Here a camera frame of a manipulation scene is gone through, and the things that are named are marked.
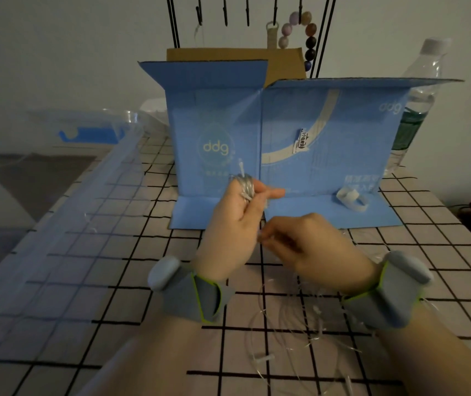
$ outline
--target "ddg logo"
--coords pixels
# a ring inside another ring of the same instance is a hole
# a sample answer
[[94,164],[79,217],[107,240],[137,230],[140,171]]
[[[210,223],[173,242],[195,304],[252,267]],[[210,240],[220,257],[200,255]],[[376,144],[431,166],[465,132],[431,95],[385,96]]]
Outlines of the ddg logo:
[[197,143],[200,159],[210,167],[227,167],[230,165],[235,150],[228,132],[217,125],[210,126],[203,132]]
[[382,112],[393,111],[395,115],[400,113],[401,109],[402,109],[402,105],[399,103],[396,103],[395,101],[393,101],[392,103],[384,103],[379,106],[379,111],[382,111]]

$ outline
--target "cardboard box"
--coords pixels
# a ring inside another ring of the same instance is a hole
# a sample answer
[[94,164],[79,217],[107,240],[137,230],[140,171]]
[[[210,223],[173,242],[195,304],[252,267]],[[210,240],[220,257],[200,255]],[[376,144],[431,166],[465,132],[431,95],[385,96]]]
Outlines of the cardboard box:
[[[170,227],[205,229],[240,162],[287,190],[267,219],[318,212],[340,228],[401,225],[377,190],[409,90],[453,80],[305,79],[297,49],[245,49],[229,60],[238,53],[168,50],[171,61],[139,63],[166,90],[179,187]],[[345,185],[369,200],[365,212],[336,199]]]

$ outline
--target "person's right hand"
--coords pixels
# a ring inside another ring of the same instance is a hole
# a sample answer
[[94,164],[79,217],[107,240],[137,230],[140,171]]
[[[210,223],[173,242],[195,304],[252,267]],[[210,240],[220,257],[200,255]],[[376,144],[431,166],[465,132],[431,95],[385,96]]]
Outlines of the person's right hand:
[[357,295],[379,281],[381,267],[319,214],[275,216],[260,240],[305,280],[340,293]]

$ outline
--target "white wall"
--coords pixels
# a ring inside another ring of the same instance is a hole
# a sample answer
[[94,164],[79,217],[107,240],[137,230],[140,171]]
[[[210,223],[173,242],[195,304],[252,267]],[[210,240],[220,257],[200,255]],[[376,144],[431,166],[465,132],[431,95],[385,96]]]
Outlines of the white wall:
[[[181,47],[264,47],[274,0],[175,0]],[[278,21],[298,0],[278,0]],[[325,0],[304,0],[319,25]],[[424,38],[451,36],[446,85],[405,163],[449,204],[471,199],[471,0],[337,0],[320,77],[400,75]],[[301,28],[291,46],[305,43]],[[136,61],[173,46],[166,0],[0,0],[0,146],[34,149],[54,138],[22,117],[28,107],[137,108],[163,95]]]

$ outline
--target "water bottle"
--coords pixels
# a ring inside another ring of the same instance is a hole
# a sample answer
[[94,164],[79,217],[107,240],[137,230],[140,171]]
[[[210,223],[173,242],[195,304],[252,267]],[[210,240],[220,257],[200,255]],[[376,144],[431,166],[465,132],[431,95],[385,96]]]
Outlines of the water bottle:
[[[450,48],[451,39],[431,37],[424,41],[417,59],[402,75],[403,78],[441,78],[443,57]],[[404,155],[434,105],[439,85],[414,87],[410,90],[408,103],[391,147],[385,174],[390,174],[400,165]]]

